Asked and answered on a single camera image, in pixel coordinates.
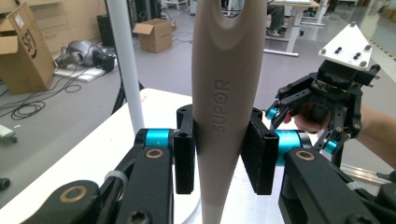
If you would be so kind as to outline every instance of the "black cable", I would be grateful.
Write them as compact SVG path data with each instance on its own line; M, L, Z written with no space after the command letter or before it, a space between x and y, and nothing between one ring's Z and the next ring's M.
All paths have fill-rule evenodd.
M180 42L183 42L183 43L190 43L190 44L192 44L192 40L181 40L181 39L173 39L173 41L180 41Z
M145 21L145 19L146 19L146 11L141 11L137 17L140 18L142 21Z
M109 223L109 220L113 218L113 211L117 207L118 198L120 197L120 192L122 188L126 188L126 186L122 185L122 181L119 178L116 177L111 177L111 178L114 180L112 180L113 183L110 192L108 193L108 196L103 202L103 207L96 220L97 224Z
M4 91L3 93L0 94L0 97L2 97L4 94L6 94L8 90Z
M72 76L72 75L74 75L76 73L77 68L78 68L78 63L76 65L75 70L73 71L73 73L70 74L69 76ZM80 85L73 84L73 83L74 83L74 81L76 81L81 76L92 76L90 74L85 74L85 72L89 68L90 68L90 66L87 67L80 75L68 79L68 81L57 91L54 91L54 90L56 89L58 84L61 82L61 80L64 80L67 77L60 78L55 83L54 87L49 89L45 93L39 94L38 92L35 92L35 93L32 93L27 98L25 98L25 99L23 99L21 101L14 102L14 103L9 103L9 104L6 104L6 105L1 105L0 106L0 111L6 110L6 109L9 109L9 111L7 111L6 113L0 114L0 118L5 116L5 115L8 115L8 114L10 114L11 118L14 119L14 120L21 120L21 119L26 119L26 118L32 117L33 115L38 113L40 110L42 110L46 106L46 103L44 102L45 100L57 95L61 91L65 91L65 92L68 92L68 93L73 93L73 92L77 92L77 91L81 90L82 87Z

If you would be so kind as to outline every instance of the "white pole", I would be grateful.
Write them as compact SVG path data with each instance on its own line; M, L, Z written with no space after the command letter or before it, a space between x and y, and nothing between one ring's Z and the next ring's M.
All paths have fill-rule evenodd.
M131 122L134 133L145 127L142 104L140 102L139 83L134 59L134 43L128 14L128 4L125 0L106 0L107 13L116 43L117 60L121 78L128 101Z

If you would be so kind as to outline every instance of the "grey floor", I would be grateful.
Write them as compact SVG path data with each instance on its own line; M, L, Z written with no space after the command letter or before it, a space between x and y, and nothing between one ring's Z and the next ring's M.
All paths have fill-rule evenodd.
M277 89L297 78L316 72L322 63L318 57L319 50L351 21L356 21L363 27L363 33L371 34L366 35L368 38L372 38L382 48L396 55L396 47L392 45L396 23L383 20L375 12L377 7L360 8L341 4L335 13L325 17L324 27L302 27L304 36L296 41L294 49L300 54L298 58L264 54L255 106L259 109L267 108L274 101ZM172 48L157 54L148 53L141 51L137 40L134 40L139 79L147 88L191 95L191 43L195 18L187 8L167 11L177 22ZM265 47L282 49L286 46L267 40ZM379 63L384 67L380 72L382 78L375 82L374 88L363 88L363 103L396 117L396 85L392 77L394 74L386 72L395 71L396 62L389 56L381 56L381 50L377 51L376 55L380 56L375 55L371 63ZM52 87L58 80L58 77L53 79ZM60 80L54 91L59 90L66 81ZM30 118L14 120L9 114L0 117L0 124L13 129L19 138L16 144L0 141L0 178L11 179L11 186L0 191L0 207L110 116L120 86L118 69L90 83L74 84L78 84L81 90L59 92L45 100L46 106ZM6 85L0 85L0 94L6 90ZM29 94L11 95L6 92L0 96L0 106L18 102L27 96ZM29 109L24 108L22 111L27 112ZM0 110L0 114L7 112L8 110ZM391 171L389 166L354 140L346 145L344 163L376 172Z

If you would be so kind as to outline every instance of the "screw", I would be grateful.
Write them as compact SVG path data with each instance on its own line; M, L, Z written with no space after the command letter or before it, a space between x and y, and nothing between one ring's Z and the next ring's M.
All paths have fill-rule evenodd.
M343 49L343 48L338 47L337 50L335 51L335 53L339 53L341 51L341 49Z
M0 178L0 190L7 189L10 183L8 178Z
M148 212L144 210L133 211L128 224L150 224L151 217Z

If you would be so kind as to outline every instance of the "beige plastic handle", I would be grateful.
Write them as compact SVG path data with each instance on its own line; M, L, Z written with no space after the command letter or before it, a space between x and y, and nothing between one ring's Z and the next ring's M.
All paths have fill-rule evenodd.
M200 0L192 46L192 114L203 222L220 223L257 90L266 1L247 0L236 18Z

